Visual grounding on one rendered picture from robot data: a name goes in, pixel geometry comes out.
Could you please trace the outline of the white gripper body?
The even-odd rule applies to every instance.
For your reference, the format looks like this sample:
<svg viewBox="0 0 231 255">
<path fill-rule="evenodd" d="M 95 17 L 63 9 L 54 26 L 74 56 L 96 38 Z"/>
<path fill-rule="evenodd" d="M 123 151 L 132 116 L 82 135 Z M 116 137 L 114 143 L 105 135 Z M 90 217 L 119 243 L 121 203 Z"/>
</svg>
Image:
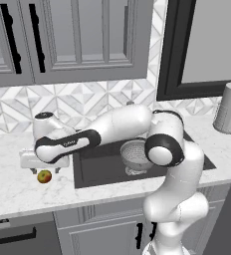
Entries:
<svg viewBox="0 0 231 255">
<path fill-rule="evenodd" d="M 42 168 L 42 167 L 68 167 L 70 159 L 67 156 L 60 158 L 56 163 L 46 163 L 41 161 L 32 149 L 23 149 L 19 152 L 20 165 L 22 168 Z"/>
</svg>

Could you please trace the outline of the red and yellow apple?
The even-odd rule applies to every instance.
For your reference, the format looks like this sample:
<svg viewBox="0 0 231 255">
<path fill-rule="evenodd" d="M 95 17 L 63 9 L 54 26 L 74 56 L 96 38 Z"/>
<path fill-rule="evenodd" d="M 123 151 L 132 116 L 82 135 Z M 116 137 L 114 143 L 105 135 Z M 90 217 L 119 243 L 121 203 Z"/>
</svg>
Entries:
<svg viewBox="0 0 231 255">
<path fill-rule="evenodd" d="M 48 183 L 52 179 L 52 173 L 50 170 L 41 170 L 37 176 L 40 183 Z"/>
</svg>

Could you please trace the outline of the dark grey sink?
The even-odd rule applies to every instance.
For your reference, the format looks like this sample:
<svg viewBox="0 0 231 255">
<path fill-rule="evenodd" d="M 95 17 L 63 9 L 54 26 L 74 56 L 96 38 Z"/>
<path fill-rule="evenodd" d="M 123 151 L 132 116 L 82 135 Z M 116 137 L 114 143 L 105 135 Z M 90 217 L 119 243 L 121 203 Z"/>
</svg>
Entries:
<svg viewBox="0 0 231 255">
<path fill-rule="evenodd" d="M 128 175 L 119 151 L 123 144 L 124 140 L 74 153 L 75 188 L 166 176 L 167 169 L 156 165 L 147 173 Z"/>
</svg>

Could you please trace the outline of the white colander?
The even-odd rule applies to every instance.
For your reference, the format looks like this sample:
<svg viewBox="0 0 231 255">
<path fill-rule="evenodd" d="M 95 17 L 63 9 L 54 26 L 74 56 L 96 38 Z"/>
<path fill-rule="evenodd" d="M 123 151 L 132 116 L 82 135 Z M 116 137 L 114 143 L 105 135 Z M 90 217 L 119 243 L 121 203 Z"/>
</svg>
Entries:
<svg viewBox="0 0 231 255">
<path fill-rule="evenodd" d="M 144 174 L 153 167 L 153 163 L 145 156 L 144 144 L 145 139 L 140 137 L 127 141 L 120 147 L 120 156 L 127 175 Z"/>
</svg>

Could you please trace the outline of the dark grey dishwasher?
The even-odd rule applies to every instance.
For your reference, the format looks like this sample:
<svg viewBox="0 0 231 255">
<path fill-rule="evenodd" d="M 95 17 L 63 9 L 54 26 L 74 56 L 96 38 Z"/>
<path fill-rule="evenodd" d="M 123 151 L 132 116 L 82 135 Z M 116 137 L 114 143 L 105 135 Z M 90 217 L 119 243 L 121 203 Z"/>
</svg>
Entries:
<svg viewBox="0 0 231 255">
<path fill-rule="evenodd" d="M 62 255 L 53 213 L 0 219 L 0 255 Z"/>
</svg>

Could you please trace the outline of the grey paper towel roll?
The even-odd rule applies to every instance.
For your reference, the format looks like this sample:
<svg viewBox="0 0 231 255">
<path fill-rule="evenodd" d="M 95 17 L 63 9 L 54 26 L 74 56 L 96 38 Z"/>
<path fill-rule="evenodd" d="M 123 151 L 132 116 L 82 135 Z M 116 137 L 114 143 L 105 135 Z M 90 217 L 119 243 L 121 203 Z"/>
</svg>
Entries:
<svg viewBox="0 0 231 255">
<path fill-rule="evenodd" d="M 231 134 L 231 83 L 225 86 L 213 127 L 222 133 Z"/>
</svg>

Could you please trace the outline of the black framed window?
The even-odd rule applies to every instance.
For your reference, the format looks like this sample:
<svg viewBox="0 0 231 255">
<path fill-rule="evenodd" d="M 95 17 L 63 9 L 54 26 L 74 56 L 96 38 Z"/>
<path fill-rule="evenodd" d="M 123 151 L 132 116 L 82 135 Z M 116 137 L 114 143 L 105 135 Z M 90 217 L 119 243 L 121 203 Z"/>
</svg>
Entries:
<svg viewBox="0 0 231 255">
<path fill-rule="evenodd" d="M 231 82 L 231 0 L 168 0 L 159 101 L 218 97 Z"/>
</svg>

